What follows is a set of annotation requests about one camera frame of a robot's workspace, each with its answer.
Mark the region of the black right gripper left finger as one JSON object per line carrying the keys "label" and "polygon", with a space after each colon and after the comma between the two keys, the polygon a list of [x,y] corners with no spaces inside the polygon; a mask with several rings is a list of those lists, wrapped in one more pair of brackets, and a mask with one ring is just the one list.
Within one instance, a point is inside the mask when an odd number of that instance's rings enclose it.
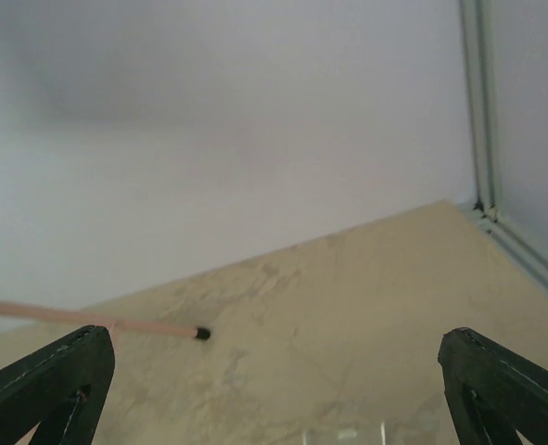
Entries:
{"label": "black right gripper left finger", "polygon": [[0,444],[90,444],[115,370],[107,328],[88,325],[0,369]]}

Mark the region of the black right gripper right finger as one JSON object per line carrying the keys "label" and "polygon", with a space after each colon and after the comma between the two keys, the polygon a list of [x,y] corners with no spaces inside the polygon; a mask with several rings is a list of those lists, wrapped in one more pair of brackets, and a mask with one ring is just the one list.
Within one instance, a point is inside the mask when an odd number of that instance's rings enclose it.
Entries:
{"label": "black right gripper right finger", "polygon": [[548,444],[548,370],[467,327],[443,335],[438,362],[461,444]]}

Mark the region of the clear plastic metronome cover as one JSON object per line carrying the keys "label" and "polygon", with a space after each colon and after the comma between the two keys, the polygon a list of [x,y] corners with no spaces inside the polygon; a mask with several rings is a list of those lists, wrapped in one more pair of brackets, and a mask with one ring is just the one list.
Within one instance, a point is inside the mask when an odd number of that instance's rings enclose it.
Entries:
{"label": "clear plastic metronome cover", "polygon": [[306,427],[300,436],[302,445],[386,445],[383,423],[370,424],[356,421],[319,423]]}

